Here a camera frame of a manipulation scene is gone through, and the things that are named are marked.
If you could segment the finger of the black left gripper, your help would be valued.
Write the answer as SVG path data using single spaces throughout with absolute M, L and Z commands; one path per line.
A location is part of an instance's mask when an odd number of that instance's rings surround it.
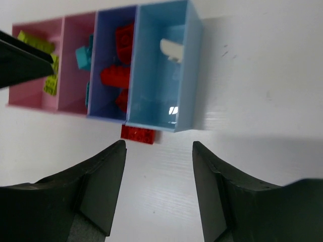
M 1 88 L 54 74 L 50 54 L 1 31 Z

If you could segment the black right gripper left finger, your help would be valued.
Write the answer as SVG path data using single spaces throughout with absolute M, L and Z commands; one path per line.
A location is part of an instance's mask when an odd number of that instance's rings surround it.
M 104 241 L 126 161 L 119 140 L 35 183 L 1 187 L 1 241 Z

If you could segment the yellow-green lego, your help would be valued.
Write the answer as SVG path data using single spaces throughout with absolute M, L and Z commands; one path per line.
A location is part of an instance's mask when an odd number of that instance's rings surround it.
M 19 40 L 21 40 L 22 42 L 36 48 L 39 49 L 45 53 L 51 54 L 54 52 L 55 50 L 55 45 L 53 43 L 50 43 L 44 39 L 35 37 L 31 34 L 28 34 L 24 31 L 20 31 L 18 37 Z

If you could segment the green lego from multicolour stack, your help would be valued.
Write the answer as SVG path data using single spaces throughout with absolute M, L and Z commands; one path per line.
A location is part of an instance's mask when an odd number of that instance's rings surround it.
M 53 63 L 51 65 L 52 68 L 53 68 L 53 72 L 54 72 L 55 75 L 57 75 L 58 70 L 59 70 L 59 56 L 56 55 L 56 54 L 53 54 L 53 53 L 51 53 L 50 55 L 51 55 L 52 60 L 53 60 Z

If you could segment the long green lego brick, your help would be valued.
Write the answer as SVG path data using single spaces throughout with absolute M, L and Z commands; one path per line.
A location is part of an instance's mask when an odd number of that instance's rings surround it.
M 51 96 L 56 96 L 58 85 L 58 76 L 51 75 L 46 78 L 43 91 Z

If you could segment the small cyan lego brick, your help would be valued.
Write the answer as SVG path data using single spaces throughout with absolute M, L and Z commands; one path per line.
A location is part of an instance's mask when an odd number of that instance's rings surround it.
M 80 47 L 75 51 L 76 60 L 77 60 L 79 69 L 86 70 L 86 71 L 91 70 L 92 50 L 93 50 L 93 34 L 89 36 L 88 46 Z

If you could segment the wide red lego brick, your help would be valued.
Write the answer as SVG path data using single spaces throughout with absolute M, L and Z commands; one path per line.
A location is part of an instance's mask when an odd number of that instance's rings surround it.
M 121 138 L 152 145 L 155 139 L 155 130 L 122 125 Z

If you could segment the curved red lego brick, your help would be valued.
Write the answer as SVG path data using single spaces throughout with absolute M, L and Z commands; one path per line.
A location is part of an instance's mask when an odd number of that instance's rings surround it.
M 116 48 L 119 60 L 129 65 L 132 58 L 134 22 L 116 29 Z

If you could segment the small red lego brick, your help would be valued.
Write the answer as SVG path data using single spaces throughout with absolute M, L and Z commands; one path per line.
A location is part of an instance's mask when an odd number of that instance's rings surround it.
M 117 107 L 124 113 L 127 113 L 128 91 L 129 89 L 123 89 L 115 100 Z

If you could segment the grey white lego piece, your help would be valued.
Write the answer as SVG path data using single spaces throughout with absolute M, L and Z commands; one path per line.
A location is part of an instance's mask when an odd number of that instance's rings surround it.
M 169 61 L 180 64 L 183 60 L 184 46 L 182 44 L 163 38 L 160 41 L 160 50 Z

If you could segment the green red cyan lego stack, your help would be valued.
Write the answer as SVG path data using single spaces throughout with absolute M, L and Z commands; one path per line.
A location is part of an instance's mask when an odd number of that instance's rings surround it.
M 101 82 L 104 85 L 127 89 L 130 81 L 130 70 L 130 66 L 111 65 L 101 71 Z

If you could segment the large pink container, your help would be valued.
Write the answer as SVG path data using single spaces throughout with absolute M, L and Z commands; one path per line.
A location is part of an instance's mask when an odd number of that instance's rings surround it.
M 61 55 L 63 18 L 47 19 L 36 22 L 17 23 L 12 26 L 12 34 L 17 37 L 20 31 L 44 39 L 55 45 L 54 54 Z M 55 112 L 58 109 L 58 96 L 45 93 L 46 78 L 16 85 L 9 88 L 8 105 Z

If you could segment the narrow pink container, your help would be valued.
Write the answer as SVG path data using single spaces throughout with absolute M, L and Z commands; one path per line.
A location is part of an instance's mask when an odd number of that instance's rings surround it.
M 69 15 L 63 18 L 58 111 L 87 115 L 85 98 L 90 71 L 78 68 L 75 51 L 89 45 L 89 36 L 94 33 L 95 18 L 96 12 Z

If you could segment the dark blue container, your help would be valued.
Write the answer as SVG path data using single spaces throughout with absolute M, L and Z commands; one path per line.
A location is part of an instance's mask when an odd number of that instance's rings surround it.
M 136 6 L 127 6 L 97 12 L 89 117 L 126 121 L 136 11 Z

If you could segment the light blue container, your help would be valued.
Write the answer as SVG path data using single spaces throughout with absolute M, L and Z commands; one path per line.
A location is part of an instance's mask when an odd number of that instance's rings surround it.
M 193 128 L 202 34 L 203 24 L 191 1 L 138 7 L 128 125 L 168 132 Z M 163 38 L 184 46 L 180 64 L 161 52 Z

